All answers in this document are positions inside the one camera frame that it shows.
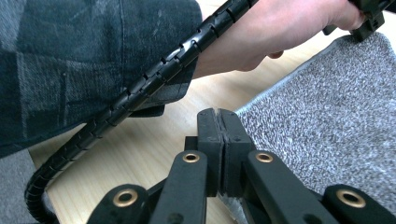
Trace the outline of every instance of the light wood surface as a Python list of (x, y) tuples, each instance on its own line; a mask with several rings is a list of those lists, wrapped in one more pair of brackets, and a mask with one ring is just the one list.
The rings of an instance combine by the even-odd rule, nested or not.
[[(396, 49), (396, 14), (385, 13), (385, 20), (379, 31)], [(286, 51), (280, 59), (265, 59), (251, 72), (194, 80), (187, 95), (167, 105), (163, 116), (125, 120), (48, 188), (61, 223), (85, 223), (103, 196), (118, 185), (130, 183), (148, 189), (166, 178), (174, 157), (184, 149), (185, 136), (197, 134), (199, 111), (209, 107), (238, 109), (341, 35), (347, 32), (318, 34), (298, 48)], [(35, 166), (40, 166), (79, 128), (30, 148)], [(208, 199), (206, 223), (234, 221), (219, 199)]]

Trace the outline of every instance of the dark gray fabric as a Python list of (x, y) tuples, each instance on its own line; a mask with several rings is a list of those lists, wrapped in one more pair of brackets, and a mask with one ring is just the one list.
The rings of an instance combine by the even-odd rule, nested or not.
[(26, 209), (23, 193), (35, 171), (27, 150), (0, 160), (0, 223), (36, 223)]
[(396, 55), (383, 35), (335, 40), (237, 114), (308, 188), (350, 185), (396, 215)]
[[(193, 0), (0, 1), (0, 158), (92, 118), (200, 21)], [(194, 66), (142, 109), (182, 98)]]

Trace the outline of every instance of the black spiral cable wrap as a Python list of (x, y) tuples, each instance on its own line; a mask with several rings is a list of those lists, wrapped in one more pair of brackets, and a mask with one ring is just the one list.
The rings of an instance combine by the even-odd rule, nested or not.
[(66, 144), (56, 151), (33, 174), (24, 198), (30, 214), (40, 223), (53, 223), (57, 217), (46, 207), (43, 195), (50, 181), (73, 161), (82, 156), (107, 132), (128, 118), (139, 106), (204, 49), (239, 20), (258, 0), (229, 0), (197, 29), (197, 33), (179, 44), (179, 48), (152, 66), (133, 85), (128, 87), (113, 105), (85, 125)]

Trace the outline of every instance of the clamp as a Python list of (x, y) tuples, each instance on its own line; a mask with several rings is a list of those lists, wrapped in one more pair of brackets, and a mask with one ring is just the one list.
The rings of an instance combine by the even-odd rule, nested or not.
[(198, 136), (186, 137), (165, 180), (148, 190), (114, 188), (88, 223), (202, 224), (206, 197), (218, 194), (240, 199), (249, 224), (396, 223), (359, 189), (334, 185), (323, 196), (307, 189), (276, 154), (255, 148), (234, 112), (210, 108), (197, 119)]

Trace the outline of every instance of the sleeve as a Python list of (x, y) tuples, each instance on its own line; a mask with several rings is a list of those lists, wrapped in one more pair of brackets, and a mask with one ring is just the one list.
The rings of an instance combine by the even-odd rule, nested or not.
[[(193, 0), (21, 0), (0, 9), (0, 158), (91, 119), (201, 22)], [(182, 98), (195, 64), (139, 116)]]

